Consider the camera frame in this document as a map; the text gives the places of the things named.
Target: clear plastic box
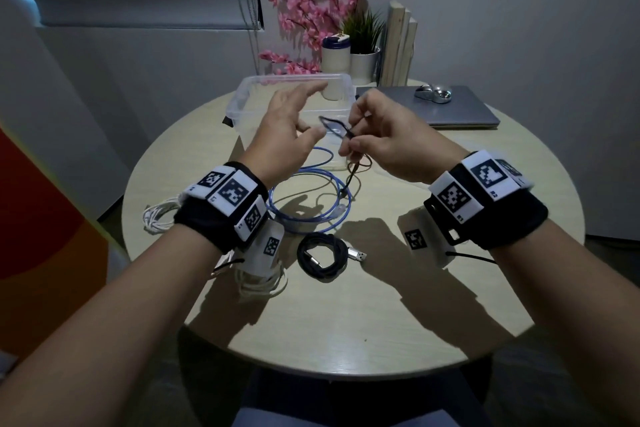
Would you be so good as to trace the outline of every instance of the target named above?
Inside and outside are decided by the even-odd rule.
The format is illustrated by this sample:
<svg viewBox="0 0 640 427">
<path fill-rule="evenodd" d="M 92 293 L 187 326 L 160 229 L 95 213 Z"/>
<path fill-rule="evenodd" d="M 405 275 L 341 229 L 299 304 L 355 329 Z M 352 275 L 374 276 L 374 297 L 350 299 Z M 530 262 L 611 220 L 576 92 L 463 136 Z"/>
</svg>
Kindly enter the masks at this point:
<svg viewBox="0 0 640 427">
<path fill-rule="evenodd" d="M 310 96 L 300 112 L 300 118 L 309 125 L 319 125 L 318 117 L 321 115 L 347 124 L 349 111 L 356 100 L 355 87 L 349 75 L 318 73 L 316 75 L 249 76 L 242 80 L 227 106 L 227 117 L 233 122 L 244 148 L 246 149 L 253 140 L 260 121 L 267 111 L 269 101 L 277 90 L 292 89 L 300 83 L 313 80 L 328 80 L 332 86 L 332 93 L 340 94 L 340 97 L 337 100 L 325 99 L 320 92 Z M 334 155 L 331 162 L 323 167 L 329 169 L 346 167 L 344 157 L 338 156 L 339 137 L 328 133 L 317 146 L 329 149 Z M 327 158 L 324 152 L 314 150 L 305 165 L 322 162 Z"/>
</svg>

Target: wristband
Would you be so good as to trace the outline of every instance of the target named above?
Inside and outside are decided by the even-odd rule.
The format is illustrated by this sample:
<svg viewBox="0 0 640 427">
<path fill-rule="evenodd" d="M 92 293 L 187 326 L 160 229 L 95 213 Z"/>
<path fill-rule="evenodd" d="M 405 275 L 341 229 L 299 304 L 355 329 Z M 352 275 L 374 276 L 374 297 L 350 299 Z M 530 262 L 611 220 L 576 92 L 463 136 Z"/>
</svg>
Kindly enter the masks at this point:
<svg viewBox="0 0 640 427">
<path fill-rule="evenodd" d="M 222 253 L 245 250 L 269 217 L 265 185 L 244 165 L 219 165 L 182 193 L 174 222 L 195 230 Z"/>
<path fill-rule="evenodd" d="M 472 240 L 489 250 L 529 235 L 548 218 L 531 186 L 508 162 L 483 150 L 436 179 L 424 206 L 451 245 Z"/>
</svg>

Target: white jar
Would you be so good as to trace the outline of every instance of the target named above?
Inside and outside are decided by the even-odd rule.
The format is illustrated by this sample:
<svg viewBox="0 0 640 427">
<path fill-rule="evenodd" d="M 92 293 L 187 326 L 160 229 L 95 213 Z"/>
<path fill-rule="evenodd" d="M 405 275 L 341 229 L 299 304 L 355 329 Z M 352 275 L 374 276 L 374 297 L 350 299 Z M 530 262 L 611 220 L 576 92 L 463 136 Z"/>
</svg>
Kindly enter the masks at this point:
<svg viewBox="0 0 640 427">
<path fill-rule="evenodd" d="M 345 34 L 331 35 L 322 41 L 322 61 L 320 71 L 323 73 L 346 73 L 351 68 L 351 41 Z M 340 80 L 332 80 L 322 91 L 326 99 L 340 99 L 344 89 Z"/>
</svg>

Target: hand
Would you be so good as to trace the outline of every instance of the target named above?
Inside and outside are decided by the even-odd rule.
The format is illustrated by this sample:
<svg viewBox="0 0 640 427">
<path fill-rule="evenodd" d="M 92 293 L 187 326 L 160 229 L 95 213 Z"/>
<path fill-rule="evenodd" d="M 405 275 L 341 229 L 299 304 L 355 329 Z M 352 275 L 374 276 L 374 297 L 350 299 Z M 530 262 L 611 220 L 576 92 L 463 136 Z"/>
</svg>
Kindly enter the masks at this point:
<svg viewBox="0 0 640 427">
<path fill-rule="evenodd" d="M 311 127 L 298 116 L 308 97 L 326 85 L 326 81 L 302 83 L 292 90 L 278 90 L 273 94 L 255 137 L 238 159 L 267 189 L 298 171 L 324 137 L 323 126 Z"/>
<path fill-rule="evenodd" d="M 351 155 L 355 162 L 368 154 L 384 170 L 407 181 L 430 184 L 469 154 L 376 89 L 353 104 L 349 123 L 356 137 L 344 139 L 339 154 Z"/>
</svg>

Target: forearm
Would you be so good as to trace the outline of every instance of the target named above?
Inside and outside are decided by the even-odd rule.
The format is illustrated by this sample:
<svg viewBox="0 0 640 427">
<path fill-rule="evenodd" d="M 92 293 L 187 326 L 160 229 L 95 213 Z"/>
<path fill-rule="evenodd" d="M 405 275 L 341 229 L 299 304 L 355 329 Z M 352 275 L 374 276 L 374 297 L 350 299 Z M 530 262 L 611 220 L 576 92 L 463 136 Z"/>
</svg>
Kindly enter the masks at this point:
<svg viewBox="0 0 640 427">
<path fill-rule="evenodd" d="M 608 410 L 640 423 L 640 291 L 547 220 L 491 251 L 574 378 Z"/>
<path fill-rule="evenodd" d="M 0 424 L 110 425 L 157 343 L 188 313 L 220 251 L 176 225 L 0 387 Z"/>
</svg>

